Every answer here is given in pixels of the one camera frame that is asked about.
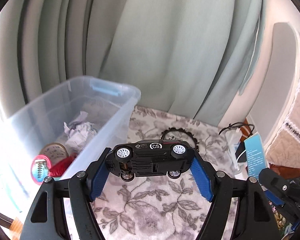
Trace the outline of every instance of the black tire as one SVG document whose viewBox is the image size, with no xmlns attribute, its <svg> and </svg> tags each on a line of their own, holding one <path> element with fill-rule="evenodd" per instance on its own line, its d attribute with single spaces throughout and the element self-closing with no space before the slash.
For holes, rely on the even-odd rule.
<svg viewBox="0 0 300 240">
<path fill-rule="evenodd" d="M 184 148 L 184 152 L 183 153 L 177 153 L 177 151 L 175 151 L 175 147 L 180 147 L 180 148 Z M 177 143 L 177 144 L 174 144 L 172 147 L 171 147 L 171 156 L 175 157 L 176 159 L 182 159 L 186 156 L 188 152 L 188 148 L 181 144 L 181 143 Z"/>
<path fill-rule="evenodd" d="M 169 177 L 170 179 L 178 179 L 178 178 L 180 178 L 180 176 L 181 176 L 181 171 L 180 171 L 179 176 L 171 176 L 170 173 L 169 173 L 169 171 L 167 172 L 167 175 L 168 175 L 168 177 Z"/>
<path fill-rule="evenodd" d="M 127 163 L 132 158 L 132 149 L 127 146 L 121 146 L 114 150 L 114 157 L 121 163 Z"/>
<path fill-rule="evenodd" d="M 123 177 L 122 177 L 122 173 L 120 173 L 120 178 L 123 180 L 123 181 L 125 181 L 125 182 L 130 182 L 130 181 L 132 181 L 133 179 L 134 179 L 134 173 L 132 174 L 132 178 L 131 179 L 124 179 Z"/>
</svg>

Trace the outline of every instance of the black toy car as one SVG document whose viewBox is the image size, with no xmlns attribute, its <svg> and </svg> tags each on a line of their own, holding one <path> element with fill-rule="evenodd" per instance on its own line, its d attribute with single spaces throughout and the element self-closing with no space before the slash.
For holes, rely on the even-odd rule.
<svg viewBox="0 0 300 240">
<path fill-rule="evenodd" d="M 124 181 L 134 177 L 163 176 L 172 179 L 187 171 L 194 158 L 194 149 L 186 141 L 143 140 L 120 144 L 106 157 L 106 167 Z"/>
</svg>

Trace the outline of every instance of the clear plastic container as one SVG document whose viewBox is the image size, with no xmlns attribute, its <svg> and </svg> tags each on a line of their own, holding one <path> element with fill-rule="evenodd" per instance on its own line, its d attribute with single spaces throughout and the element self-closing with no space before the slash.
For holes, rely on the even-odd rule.
<svg viewBox="0 0 300 240">
<path fill-rule="evenodd" d="M 45 145 L 64 133 L 64 122 L 86 111 L 87 121 L 94 123 L 98 131 L 63 174 L 66 179 L 86 170 L 105 147 L 126 142 L 131 112 L 140 96 L 134 86 L 80 76 L 63 82 L 15 113 L 0 131 L 2 175 L 14 201 L 20 203 L 35 196 L 39 186 L 31 179 L 31 162 Z"/>
</svg>

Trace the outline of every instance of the curtain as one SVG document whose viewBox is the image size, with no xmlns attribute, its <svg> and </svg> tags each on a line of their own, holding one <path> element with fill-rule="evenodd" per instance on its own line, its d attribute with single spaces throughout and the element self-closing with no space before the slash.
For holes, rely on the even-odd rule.
<svg viewBox="0 0 300 240">
<path fill-rule="evenodd" d="M 16 4 L 10 0 L 0 14 Z M 6 101 L 3 95 L 18 93 L 27 103 L 68 78 L 86 74 L 137 86 L 143 106 L 217 125 L 253 73 L 256 60 L 251 59 L 258 54 L 256 38 L 262 33 L 261 4 L 18 0 L 15 33 L 5 36 L 6 41 L 14 37 L 17 57 L 5 69 L 13 65 L 18 70 L 14 76 L 19 85 L 14 91 L 0 86 L 5 91 L 1 101 Z M 9 100 L 3 105 L 10 116 L 23 103 Z"/>
</svg>

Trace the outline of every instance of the floral fabric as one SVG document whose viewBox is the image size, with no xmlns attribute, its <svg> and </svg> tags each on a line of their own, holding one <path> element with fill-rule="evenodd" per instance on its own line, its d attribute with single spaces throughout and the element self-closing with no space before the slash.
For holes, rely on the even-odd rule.
<svg viewBox="0 0 300 240">
<path fill-rule="evenodd" d="M 225 137 L 218 135 L 218 128 L 200 121 L 136 106 L 128 142 L 159 139 L 169 127 L 190 131 L 199 142 L 201 156 L 216 170 L 233 176 Z M 179 179 L 157 176 L 131 182 L 110 173 L 102 195 L 91 206 L 105 239 L 191 240 L 200 231 L 210 203 L 200 195 L 189 170 Z M 235 212 L 233 200 L 223 239 L 230 239 Z"/>
</svg>

